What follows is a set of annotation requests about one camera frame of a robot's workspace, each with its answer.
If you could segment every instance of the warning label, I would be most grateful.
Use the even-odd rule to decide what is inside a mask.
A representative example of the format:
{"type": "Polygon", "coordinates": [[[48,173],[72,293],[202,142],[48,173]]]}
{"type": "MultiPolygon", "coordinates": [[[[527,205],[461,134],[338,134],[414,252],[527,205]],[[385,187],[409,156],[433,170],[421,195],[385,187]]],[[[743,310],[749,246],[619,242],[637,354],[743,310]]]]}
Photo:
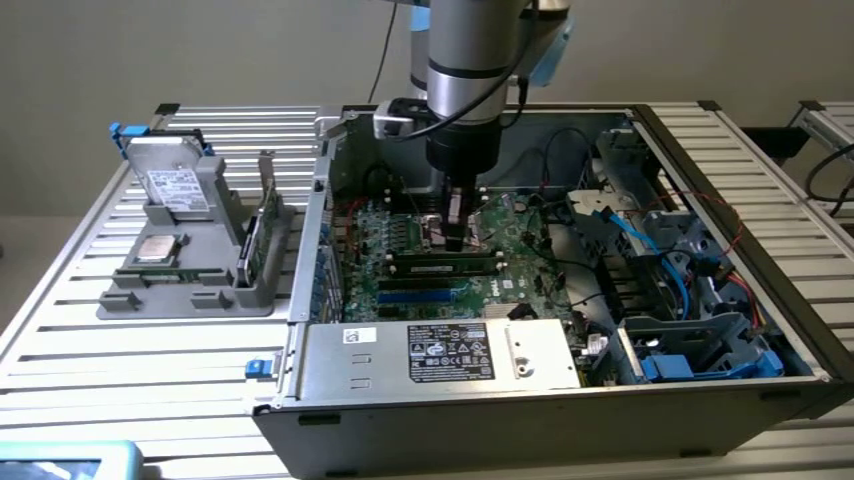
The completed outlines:
{"type": "Polygon", "coordinates": [[[410,378],[415,383],[494,380],[485,323],[410,325],[410,378]]]}
{"type": "Polygon", "coordinates": [[[207,212],[208,202],[192,170],[148,170],[160,202],[174,212],[207,212]]]}

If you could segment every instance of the open computer chassis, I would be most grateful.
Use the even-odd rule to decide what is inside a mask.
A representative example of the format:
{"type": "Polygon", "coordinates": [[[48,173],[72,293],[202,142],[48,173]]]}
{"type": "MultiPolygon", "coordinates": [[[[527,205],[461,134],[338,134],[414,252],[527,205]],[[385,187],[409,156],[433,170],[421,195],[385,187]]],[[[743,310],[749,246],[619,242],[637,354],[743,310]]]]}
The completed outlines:
{"type": "Polygon", "coordinates": [[[423,143],[374,140],[371,111],[318,118],[254,412],[295,476],[723,455],[852,397],[848,350],[649,106],[526,111],[462,254],[423,143]]]}

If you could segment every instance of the gray fixture stand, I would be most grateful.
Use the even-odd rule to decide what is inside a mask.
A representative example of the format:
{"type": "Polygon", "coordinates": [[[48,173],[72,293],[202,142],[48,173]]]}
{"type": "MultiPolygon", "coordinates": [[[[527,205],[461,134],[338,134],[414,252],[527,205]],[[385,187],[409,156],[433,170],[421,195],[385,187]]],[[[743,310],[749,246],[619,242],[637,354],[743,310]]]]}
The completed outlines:
{"type": "MultiPolygon", "coordinates": [[[[271,158],[262,156],[260,162],[264,161],[271,158]]],[[[208,202],[208,221],[182,222],[163,205],[150,201],[144,206],[148,223],[122,266],[124,272],[135,269],[140,273],[116,271],[112,275],[114,283],[99,299],[98,318],[259,317],[272,312],[296,210],[276,199],[276,215],[268,217],[272,225],[263,269],[251,286],[239,286],[236,266],[250,215],[236,194],[228,191],[224,170],[222,157],[203,157],[195,169],[208,202]],[[172,236],[178,242],[175,256],[156,265],[138,259],[146,239],[155,235],[172,236]],[[222,272],[198,273],[194,282],[180,279],[184,274],[172,274],[194,269],[219,269],[222,272]],[[158,277],[159,281],[147,280],[158,277]]],[[[271,168],[262,165],[263,177],[267,171],[271,168]]]]}

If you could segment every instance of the white sticker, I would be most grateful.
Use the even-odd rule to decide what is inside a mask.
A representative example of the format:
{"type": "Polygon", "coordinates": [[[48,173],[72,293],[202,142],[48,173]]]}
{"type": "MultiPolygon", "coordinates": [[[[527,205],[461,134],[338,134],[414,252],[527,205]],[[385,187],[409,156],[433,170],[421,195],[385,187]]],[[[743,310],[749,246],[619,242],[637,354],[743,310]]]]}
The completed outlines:
{"type": "Polygon", "coordinates": [[[587,337],[587,353],[585,355],[599,355],[602,350],[609,346],[609,337],[603,337],[598,333],[591,334],[587,337]]]}
{"type": "Polygon", "coordinates": [[[207,212],[208,202],[192,170],[148,170],[160,202],[174,212],[207,212]]]}
{"type": "Polygon", "coordinates": [[[374,343],[377,342],[377,327],[346,328],[345,343],[374,343]]]}

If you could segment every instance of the white wall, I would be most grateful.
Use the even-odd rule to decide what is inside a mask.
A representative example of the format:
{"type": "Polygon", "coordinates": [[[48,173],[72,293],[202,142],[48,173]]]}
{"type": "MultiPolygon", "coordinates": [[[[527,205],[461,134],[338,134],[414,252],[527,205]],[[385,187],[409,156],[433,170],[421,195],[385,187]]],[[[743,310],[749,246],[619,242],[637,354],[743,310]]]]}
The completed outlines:
{"type": "MultiPolygon", "coordinates": [[[[715,99],[780,124],[804,98],[854,100],[852,0],[577,0],[578,30],[537,101],[715,99]]],[[[378,0],[3,0],[0,213],[80,214],[116,166],[107,126],[162,102],[367,97],[378,0]]],[[[378,97],[409,78],[407,10],[378,97]]]]}

